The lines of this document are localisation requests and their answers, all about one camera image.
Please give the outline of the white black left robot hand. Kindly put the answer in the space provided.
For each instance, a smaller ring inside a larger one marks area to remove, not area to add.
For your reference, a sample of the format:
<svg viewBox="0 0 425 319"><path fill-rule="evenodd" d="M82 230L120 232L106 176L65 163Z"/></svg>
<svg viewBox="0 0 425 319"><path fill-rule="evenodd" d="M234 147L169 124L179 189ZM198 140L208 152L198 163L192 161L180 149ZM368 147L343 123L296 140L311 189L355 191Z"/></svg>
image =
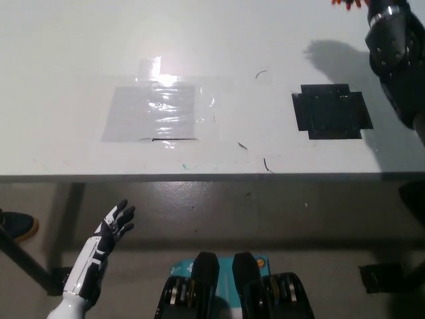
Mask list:
<svg viewBox="0 0 425 319"><path fill-rule="evenodd" d="M102 219L78 255L64 291L82 298L87 309L100 296L102 280L108 266L108 257L123 235L132 230L135 207L123 199Z"/></svg>

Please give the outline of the black grey right robot hand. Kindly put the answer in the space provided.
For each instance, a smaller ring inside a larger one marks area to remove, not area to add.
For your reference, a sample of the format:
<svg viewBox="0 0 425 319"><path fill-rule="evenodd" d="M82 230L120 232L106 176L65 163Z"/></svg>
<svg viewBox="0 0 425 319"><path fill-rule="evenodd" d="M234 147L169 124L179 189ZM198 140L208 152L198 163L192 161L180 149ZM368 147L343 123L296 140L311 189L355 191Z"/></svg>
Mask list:
<svg viewBox="0 0 425 319"><path fill-rule="evenodd" d="M371 19L378 13L382 13L387 7L400 7L410 10L407 0L368 0L365 1L368 6L368 18Z"/></svg>

